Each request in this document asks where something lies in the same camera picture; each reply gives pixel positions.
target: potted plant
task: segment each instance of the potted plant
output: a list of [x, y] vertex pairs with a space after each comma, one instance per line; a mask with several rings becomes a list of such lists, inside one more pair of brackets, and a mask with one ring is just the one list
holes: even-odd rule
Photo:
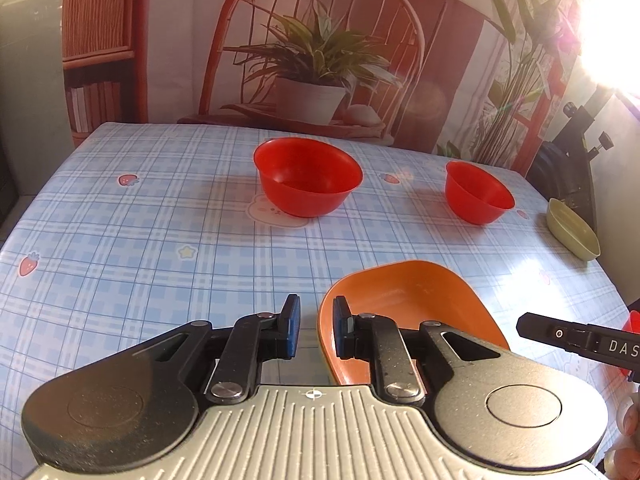
[[306, 25], [292, 16], [271, 13], [277, 25], [267, 25], [275, 43], [227, 47], [247, 56], [237, 64], [251, 63], [245, 81], [276, 77], [276, 115], [311, 124], [329, 124], [346, 92], [358, 84], [374, 89], [383, 81], [398, 80], [385, 67], [389, 62], [375, 53], [376, 42], [364, 34], [334, 23], [326, 8], [315, 0]]

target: star print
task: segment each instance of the star print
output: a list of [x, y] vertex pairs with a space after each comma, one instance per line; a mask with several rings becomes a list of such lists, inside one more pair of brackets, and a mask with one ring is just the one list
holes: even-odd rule
[[193, 247], [185, 245], [183, 248], [178, 249], [178, 256], [180, 256], [181, 260], [193, 260], [196, 252]]

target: ribbed surface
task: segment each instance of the ribbed surface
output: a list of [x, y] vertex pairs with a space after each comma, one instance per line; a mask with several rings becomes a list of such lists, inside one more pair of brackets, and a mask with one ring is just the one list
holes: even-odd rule
[[63, 0], [63, 59], [131, 45], [132, 0]]
[[[261, 386], [239, 406], [207, 411], [173, 452], [110, 480], [428, 479], [522, 480], [462, 460], [414, 408], [390, 406], [366, 386]], [[50, 466], [28, 480], [79, 480]], [[596, 480], [587, 465], [539, 480]]]

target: sunlight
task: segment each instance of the sunlight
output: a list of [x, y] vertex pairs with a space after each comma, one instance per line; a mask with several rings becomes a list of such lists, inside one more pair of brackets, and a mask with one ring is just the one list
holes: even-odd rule
[[640, 0], [583, 0], [582, 64], [604, 86], [640, 95]]

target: red bowl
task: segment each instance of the red bowl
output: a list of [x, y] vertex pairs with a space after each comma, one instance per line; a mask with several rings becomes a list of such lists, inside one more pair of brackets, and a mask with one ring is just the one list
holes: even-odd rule
[[[626, 320], [625, 325], [622, 327], [622, 330], [625, 332], [632, 332], [634, 334], [640, 334], [640, 312], [637, 310], [632, 310], [629, 312], [629, 317]], [[624, 368], [619, 368], [622, 374], [627, 377], [629, 375], [629, 370], [625, 370]]]
[[319, 140], [267, 140], [256, 148], [254, 163], [267, 198], [293, 216], [326, 215], [362, 183], [353, 157]]
[[447, 163], [444, 193], [452, 211], [470, 224], [490, 224], [516, 205], [503, 183], [468, 162]]

